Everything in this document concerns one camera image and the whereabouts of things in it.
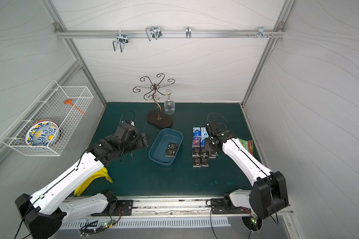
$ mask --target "white wire basket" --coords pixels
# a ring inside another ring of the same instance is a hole
[[[74,106],[65,104],[68,99]],[[86,86],[60,86],[53,81],[4,132],[0,142],[27,156],[60,156],[92,100]],[[46,146],[29,146],[27,132],[40,120],[56,122],[58,137]]]

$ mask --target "black snack package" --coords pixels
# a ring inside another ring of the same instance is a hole
[[[201,167],[201,158],[199,156],[193,156],[193,167]]]
[[[196,147],[193,148],[193,156],[200,156],[199,148],[196,148]]]
[[[169,143],[168,149],[177,150],[178,149],[178,144],[177,143]]]
[[[201,155],[201,167],[208,167],[209,166],[209,156]]]
[[[205,150],[205,147],[202,147],[202,146],[201,146],[201,151],[200,151],[199,155],[200,155],[200,156],[202,156],[202,155],[203,155],[203,156],[206,156],[206,155],[208,156],[209,154],[208,154],[207,151]]]
[[[209,158],[216,158],[218,156],[216,151],[209,151]]]
[[[171,150],[168,148],[166,150],[165,156],[174,158],[176,156],[176,152],[177,152],[177,150]]]

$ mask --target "blue plastic tray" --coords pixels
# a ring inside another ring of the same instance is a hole
[[[149,150],[149,158],[159,165],[169,167],[173,164],[174,159],[177,156],[182,139],[183,134],[180,131],[172,130],[171,128],[165,128],[161,130]],[[165,152],[169,143],[178,144],[177,153],[174,158],[165,156]]]

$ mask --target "blue and yellow plate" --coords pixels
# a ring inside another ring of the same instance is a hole
[[[44,120],[34,124],[25,136],[25,144],[29,146],[48,146],[55,143],[58,138],[58,124]]]

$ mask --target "white robotic arm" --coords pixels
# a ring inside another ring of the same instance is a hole
[[[116,208],[117,198],[110,192],[74,203],[62,201],[89,176],[112,160],[118,160],[124,153],[147,146],[146,134],[140,134],[132,122],[120,124],[114,135],[90,146],[75,164],[50,184],[32,195],[22,194],[18,197],[15,200],[16,207],[33,239],[47,239],[65,223]]]
[[[288,206],[286,180],[280,172],[272,172],[256,160],[230,131],[222,131],[216,121],[208,122],[205,139],[207,151],[221,150],[242,170],[253,186],[251,192],[235,190],[225,198],[230,207],[251,208],[261,219]]]

